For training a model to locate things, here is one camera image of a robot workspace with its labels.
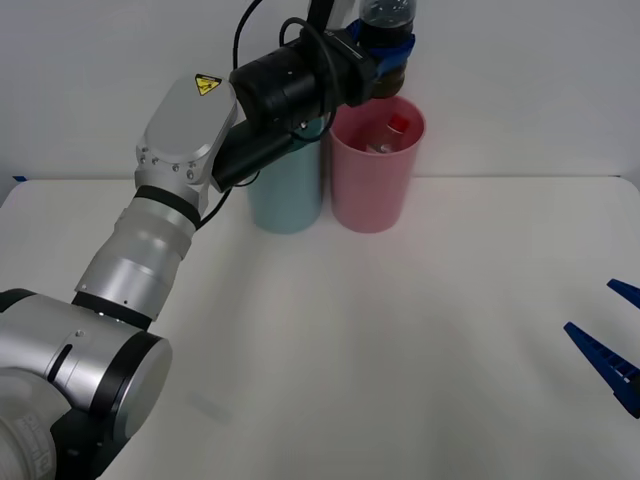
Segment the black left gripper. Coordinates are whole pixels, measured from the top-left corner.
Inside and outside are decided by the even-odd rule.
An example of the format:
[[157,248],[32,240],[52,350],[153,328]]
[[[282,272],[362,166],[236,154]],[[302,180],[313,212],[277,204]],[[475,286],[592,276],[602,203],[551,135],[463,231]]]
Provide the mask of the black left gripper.
[[317,91],[320,108],[348,105],[356,107],[372,97],[374,84],[379,78],[404,65],[415,46],[416,37],[411,33],[406,41],[394,47],[376,47],[374,57],[363,49],[364,22],[358,18],[346,29],[325,30],[323,41],[331,58],[338,91],[333,88],[329,65],[323,50],[317,54]]

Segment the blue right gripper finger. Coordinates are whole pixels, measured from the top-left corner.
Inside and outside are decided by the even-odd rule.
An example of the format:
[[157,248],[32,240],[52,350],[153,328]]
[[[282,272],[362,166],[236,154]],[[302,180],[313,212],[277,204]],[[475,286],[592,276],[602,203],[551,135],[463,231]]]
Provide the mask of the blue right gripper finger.
[[622,282],[617,279],[611,279],[607,286],[622,296],[625,300],[630,302],[636,308],[640,308],[640,289],[628,283]]
[[611,388],[614,397],[634,418],[639,417],[639,368],[591,337],[572,322],[564,331],[596,372]]

